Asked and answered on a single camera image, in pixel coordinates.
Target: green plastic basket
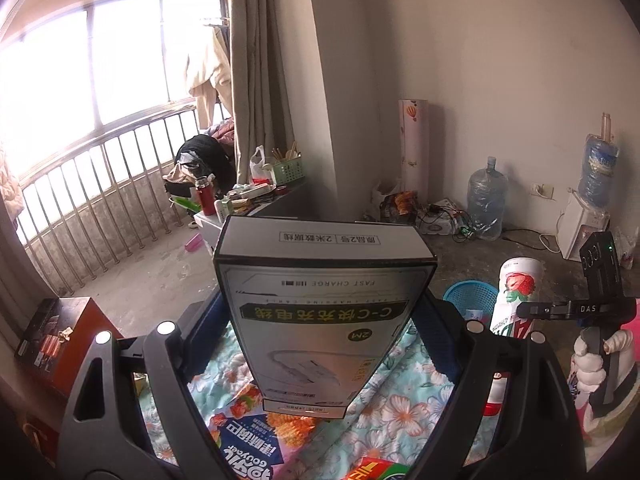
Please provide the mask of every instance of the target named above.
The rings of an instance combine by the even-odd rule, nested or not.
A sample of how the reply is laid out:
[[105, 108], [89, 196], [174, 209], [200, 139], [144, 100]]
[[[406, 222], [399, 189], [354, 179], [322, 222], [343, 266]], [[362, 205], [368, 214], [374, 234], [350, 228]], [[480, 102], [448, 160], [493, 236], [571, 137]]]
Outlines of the green plastic basket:
[[291, 160], [285, 160], [274, 164], [271, 169], [271, 179], [276, 186], [282, 186], [305, 176], [302, 170], [302, 157], [297, 156]]

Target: orange box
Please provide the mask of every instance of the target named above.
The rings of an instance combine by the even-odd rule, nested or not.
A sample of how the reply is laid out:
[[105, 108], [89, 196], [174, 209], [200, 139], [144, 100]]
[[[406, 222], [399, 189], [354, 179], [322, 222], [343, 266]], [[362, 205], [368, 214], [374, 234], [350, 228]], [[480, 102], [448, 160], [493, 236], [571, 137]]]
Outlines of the orange box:
[[45, 300], [31, 318], [15, 357], [28, 373], [68, 398], [84, 356], [102, 330], [122, 338], [92, 298]]

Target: gloved hand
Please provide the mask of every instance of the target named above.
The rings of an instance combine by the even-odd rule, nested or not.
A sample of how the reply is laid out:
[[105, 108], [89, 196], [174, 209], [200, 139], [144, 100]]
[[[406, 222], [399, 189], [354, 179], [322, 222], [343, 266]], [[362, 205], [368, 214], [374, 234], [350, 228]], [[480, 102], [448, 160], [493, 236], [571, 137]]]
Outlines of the gloved hand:
[[[631, 330], [618, 330], [604, 342], [603, 347], [607, 354], [620, 352], [618, 376], [615, 384], [617, 388], [631, 371], [635, 362], [634, 335]], [[572, 361], [577, 368], [578, 389], [592, 394], [607, 376], [607, 373], [602, 369], [602, 357], [588, 353], [587, 343], [580, 336], [575, 340], [574, 352]]]

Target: floral tablecloth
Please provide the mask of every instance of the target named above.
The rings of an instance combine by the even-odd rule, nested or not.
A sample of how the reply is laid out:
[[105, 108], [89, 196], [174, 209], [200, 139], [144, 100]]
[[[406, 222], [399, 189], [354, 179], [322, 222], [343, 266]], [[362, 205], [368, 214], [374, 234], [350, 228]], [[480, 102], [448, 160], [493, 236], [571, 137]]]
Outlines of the floral tablecloth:
[[[204, 373], [188, 385], [205, 421], [252, 380], [230, 324], [223, 341]], [[363, 456], [412, 464], [428, 442], [452, 388], [447, 377], [436, 371], [410, 322], [346, 417], [320, 422], [278, 480], [340, 479]], [[175, 463], [148, 388], [140, 395], [140, 405], [156, 455]], [[483, 419], [467, 463], [484, 458], [496, 423], [497, 416]]]

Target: window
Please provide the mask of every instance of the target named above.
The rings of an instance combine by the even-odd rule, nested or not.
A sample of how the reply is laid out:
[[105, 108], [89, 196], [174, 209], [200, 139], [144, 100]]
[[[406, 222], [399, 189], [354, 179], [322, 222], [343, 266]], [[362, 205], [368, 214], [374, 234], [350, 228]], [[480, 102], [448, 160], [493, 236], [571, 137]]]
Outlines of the window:
[[[188, 97], [184, 67], [191, 31], [202, 20], [220, 20], [224, 8], [223, 0], [108, 0], [0, 48], [0, 138], [13, 172], [24, 175], [101, 124]], [[223, 119], [222, 109], [215, 119]], [[168, 124], [172, 143], [179, 141], [175, 128], [179, 124]], [[146, 165], [155, 158], [149, 131], [139, 132], [138, 140]], [[129, 161], [129, 150], [137, 147], [133, 138], [122, 136], [122, 142]], [[120, 148], [107, 146], [113, 148], [116, 179], [126, 178]], [[131, 160], [137, 174], [140, 158]]]

